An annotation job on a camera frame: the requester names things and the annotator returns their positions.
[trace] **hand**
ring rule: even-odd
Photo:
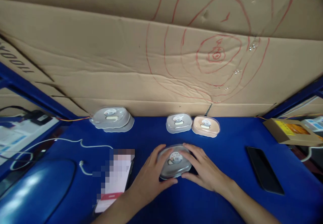
[[[194,166],[198,175],[183,173],[182,178],[223,195],[228,185],[234,181],[215,166],[203,149],[187,143],[183,143],[183,146],[195,155],[196,159],[187,152],[179,151]]]
[[[159,161],[157,161],[158,153],[165,146],[165,144],[162,144],[154,149],[141,168],[131,187],[126,191],[130,196],[132,196],[134,202],[138,204],[140,208],[143,208],[152,202],[156,196],[165,189],[178,183],[178,180],[175,178],[159,182],[159,175],[162,171],[163,165],[173,151],[172,148],[167,150],[160,157]]]

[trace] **blue metal frame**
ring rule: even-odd
[[[32,85],[29,81],[0,62],[0,89],[8,88],[45,111],[64,119],[77,119],[77,116],[57,103],[51,97]]]
[[[300,103],[310,99],[313,96],[318,96],[323,98],[323,76],[303,88],[301,91],[297,92],[283,103],[272,109],[270,112],[265,114],[263,117],[266,119],[275,118],[285,113],[286,111],[294,108]]]

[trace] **black cable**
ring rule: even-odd
[[[5,109],[7,109],[7,108],[15,108],[15,109],[23,110],[26,113],[31,113],[31,111],[26,110],[24,107],[21,107],[21,106],[7,106],[7,107],[1,108],[0,111],[3,111]]]

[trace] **cardboard wall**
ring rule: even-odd
[[[0,61],[78,115],[255,116],[323,72],[323,0],[17,1],[0,0],[0,34],[36,69]]]
[[[4,108],[7,106],[21,106],[27,110],[40,110],[40,107],[37,105],[29,102],[25,98],[21,97],[20,95],[15,94],[14,92],[2,88],[0,89],[0,108]],[[18,114],[24,113],[24,111],[14,108],[8,108],[0,112],[0,116],[15,116]]]

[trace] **black smartphone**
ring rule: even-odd
[[[265,153],[261,149],[254,147],[247,147],[247,152],[259,185],[265,191],[284,195],[284,190],[270,166]]]

